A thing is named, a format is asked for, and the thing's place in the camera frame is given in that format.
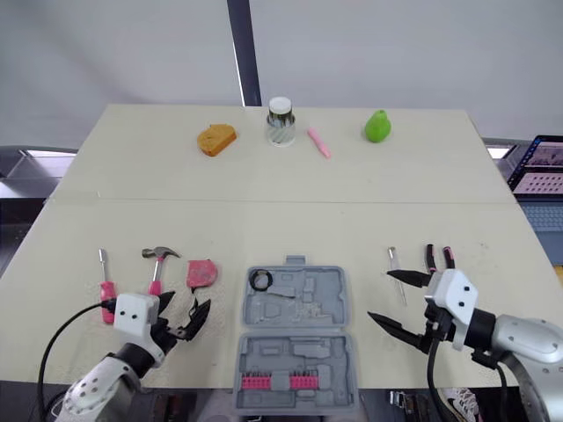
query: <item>white jar lid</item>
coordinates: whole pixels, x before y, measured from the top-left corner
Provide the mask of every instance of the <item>white jar lid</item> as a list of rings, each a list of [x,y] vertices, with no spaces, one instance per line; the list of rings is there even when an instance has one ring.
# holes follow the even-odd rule
[[[270,112],[285,114],[291,111],[291,100],[285,97],[273,97],[270,99]]]

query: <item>laptop keyboard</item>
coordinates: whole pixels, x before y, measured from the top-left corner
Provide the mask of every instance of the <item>laptop keyboard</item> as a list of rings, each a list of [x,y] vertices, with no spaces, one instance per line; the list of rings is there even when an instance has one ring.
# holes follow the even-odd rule
[[[563,206],[522,205],[534,231],[563,231]]]

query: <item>hammer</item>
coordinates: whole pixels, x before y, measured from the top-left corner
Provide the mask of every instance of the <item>hammer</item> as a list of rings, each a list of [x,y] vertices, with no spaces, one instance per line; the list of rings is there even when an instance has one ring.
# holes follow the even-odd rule
[[[165,246],[157,246],[155,249],[143,249],[141,251],[143,258],[157,257],[157,264],[155,266],[155,274],[152,276],[152,282],[149,285],[149,295],[160,295],[162,293],[162,281],[160,280],[160,273],[162,272],[162,265],[168,255],[173,255],[179,258],[179,255],[170,248]]]

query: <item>screwdriver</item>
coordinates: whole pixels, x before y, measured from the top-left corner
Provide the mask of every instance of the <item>screwdriver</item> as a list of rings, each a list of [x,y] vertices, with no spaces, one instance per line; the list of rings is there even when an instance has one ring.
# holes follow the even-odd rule
[[[113,282],[109,280],[109,275],[107,274],[107,254],[104,249],[99,250],[99,262],[102,265],[103,273],[103,280],[99,284],[101,287],[99,298],[102,301],[106,301],[107,299],[115,298],[115,286]],[[102,320],[106,324],[113,324],[113,314],[109,310],[102,308]]]
[[[391,248],[387,249],[387,253],[389,253],[389,260],[391,261],[391,269],[398,270],[399,264],[397,257],[397,248],[395,248],[395,246],[392,246]],[[398,291],[401,294],[401,298],[403,299],[403,304],[406,306],[407,303],[406,303],[405,287],[403,286],[403,283],[401,283],[399,280],[395,280],[395,283],[398,288]]]

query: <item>pink object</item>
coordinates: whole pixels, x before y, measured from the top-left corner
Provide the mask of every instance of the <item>pink object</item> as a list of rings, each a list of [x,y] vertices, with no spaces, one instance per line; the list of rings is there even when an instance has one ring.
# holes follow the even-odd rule
[[[99,292],[99,298],[102,301],[106,301],[108,299],[113,299],[115,297],[115,286],[112,281],[104,281],[100,283],[101,290]],[[113,324],[113,314],[107,310],[102,308],[102,320],[106,324]]]
[[[315,145],[317,145],[317,148],[321,152],[321,154],[323,156],[325,156],[326,158],[330,158],[331,157],[331,151],[328,149],[328,147],[323,142],[323,140],[320,139],[318,132],[315,129],[313,129],[312,127],[309,127],[307,129],[307,134],[311,137],[313,142],[315,142]]]
[[[241,389],[271,389],[271,376],[243,376]],[[290,389],[318,389],[318,376],[292,375],[289,377]]]
[[[217,280],[217,267],[211,259],[187,261],[186,285],[189,288],[211,286]]]
[[[154,280],[149,285],[149,295],[160,295],[162,293],[162,282]]]
[[[318,377],[308,376],[290,376],[289,387],[291,389],[318,389]]]
[[[271,389],[272,377],[270,376],[243,376],[241,389]]]

